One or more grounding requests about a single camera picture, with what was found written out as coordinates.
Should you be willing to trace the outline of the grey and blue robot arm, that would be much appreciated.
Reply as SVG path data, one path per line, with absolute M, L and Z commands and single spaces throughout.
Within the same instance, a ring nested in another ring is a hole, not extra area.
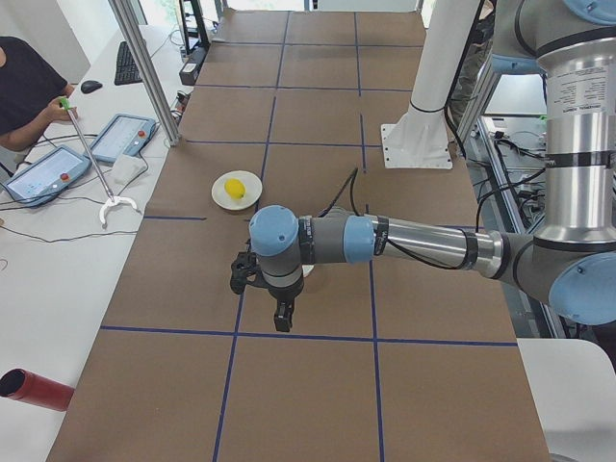
M 547 75 L 545 220 L 530 235 L 467 231 L 334 210 L 299 218 L 257 212 L 250 249 L 232 266 L 235 293 L 266 289 L 279 331 L 292 327 L 303 267 L 379 255 L 443 270 L 476 270 L 587 325 L 615 318 L 615 5 L 611 1 L 502 1 L 494 56 L 509 72 Z

